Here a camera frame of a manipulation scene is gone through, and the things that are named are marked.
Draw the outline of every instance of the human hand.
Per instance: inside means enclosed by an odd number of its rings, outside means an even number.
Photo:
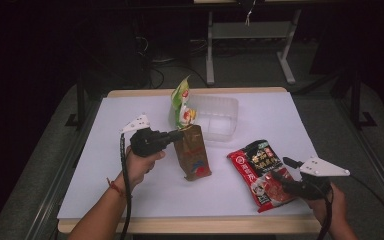
[[[332,202],[332,222],[329,233],[333,239],[357,239],[351,226],[347,221],[347,202],[344,192],[335,184],[331,183],[332,191],[327,199]],[[326,202],[324,199],[305,200],[308,206],[313,209],[313,214],[322,225],[327,216]]]
[[[131,190],[133,190],[136,185],[143,181],[145,174],[154,168],[155,161],[165,157],[165,153],[160,151],[147,157],[140,157],[134,154],[133,151],[131,151],[131,147],[128,146],[126,149],[126,157],[130,187]],[[120,185],[124,185],[122,172],[120,172],[115,180],[117,185],[119,185],[118,182],[120,182]]]

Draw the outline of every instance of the plastic container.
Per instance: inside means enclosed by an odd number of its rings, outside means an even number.
[[[227,142],[238,121],[238,100],[229,97],[191,94],[188,106],[197,110],[195,124],[201,126],[204,140]]]

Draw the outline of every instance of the bracelet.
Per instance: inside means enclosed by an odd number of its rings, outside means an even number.
[[[126,194],[117,185],[115,185],[114,181],[110,181],[107,178],[107,182],[108,182],[108,185],[110,186],[111,189],[116,190],[120,194],[120,197],[126,198]]]

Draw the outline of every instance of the wooden table edge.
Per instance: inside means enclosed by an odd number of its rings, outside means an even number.
[[[137,96],[166,96],[171,95],[173,89],[140,89],[140,90],[113,90],[108,93],[108,98],[137,97]],[[222,94],[222,93],[271,93],[287,92],[282,87],[257,87],[257,88],[193,88],[191,94]]]
[[[70,233],[79,219],[61,219],[58,230]],[[124,222],[120,221],[117,232]],[[163,217],[131,218],[129,234],[304,234],[318,233],[320,224],[313,215],[244,217]]]

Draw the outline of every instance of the brown paper bag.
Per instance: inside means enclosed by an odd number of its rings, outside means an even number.
[[[180,131],[184,133],[183,139],[174,142],[174,148],[186,180],[194,181],[211,175],[201,127],[188,125]]]

